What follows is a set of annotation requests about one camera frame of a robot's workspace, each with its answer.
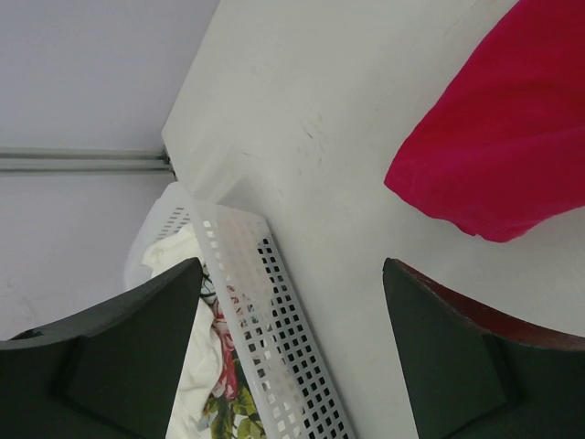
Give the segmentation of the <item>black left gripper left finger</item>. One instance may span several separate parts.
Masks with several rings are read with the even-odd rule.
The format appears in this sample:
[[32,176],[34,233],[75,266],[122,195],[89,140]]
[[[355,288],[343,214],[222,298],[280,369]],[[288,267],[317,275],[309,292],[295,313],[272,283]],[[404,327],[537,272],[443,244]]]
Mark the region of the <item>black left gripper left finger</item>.
[[188,259],[2,341],[2,437],[165,437],[202,278]]

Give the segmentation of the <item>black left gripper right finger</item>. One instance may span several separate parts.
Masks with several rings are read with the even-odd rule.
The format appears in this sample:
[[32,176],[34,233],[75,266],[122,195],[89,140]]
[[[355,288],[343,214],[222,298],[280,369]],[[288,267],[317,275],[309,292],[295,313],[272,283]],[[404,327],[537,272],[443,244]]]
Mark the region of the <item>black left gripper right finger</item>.
[[388,258],[388,314],[420,438],[581,438],[584,339]]

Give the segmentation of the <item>magenta t-shirt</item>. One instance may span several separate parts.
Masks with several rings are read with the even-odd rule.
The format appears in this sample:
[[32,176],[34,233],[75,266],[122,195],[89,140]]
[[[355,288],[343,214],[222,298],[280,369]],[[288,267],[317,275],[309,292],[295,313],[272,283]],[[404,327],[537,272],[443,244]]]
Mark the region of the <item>magenta t-shirt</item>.
[[508,242],[584,205],[584,4],[520,1],[394,157],[388,189]]

